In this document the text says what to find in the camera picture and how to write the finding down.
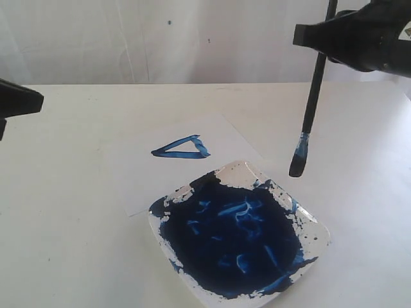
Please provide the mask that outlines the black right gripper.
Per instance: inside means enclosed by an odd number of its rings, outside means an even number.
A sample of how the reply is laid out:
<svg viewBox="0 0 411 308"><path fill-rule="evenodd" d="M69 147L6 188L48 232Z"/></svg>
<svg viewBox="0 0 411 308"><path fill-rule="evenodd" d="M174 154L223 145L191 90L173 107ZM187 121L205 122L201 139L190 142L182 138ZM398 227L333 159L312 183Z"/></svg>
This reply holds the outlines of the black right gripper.
<svg viewBox="0 0 411 308"><path fill-rule="evenodd" d="M313 50L356 71L410 76L410 1L370 1L316 25Z"/></svg>

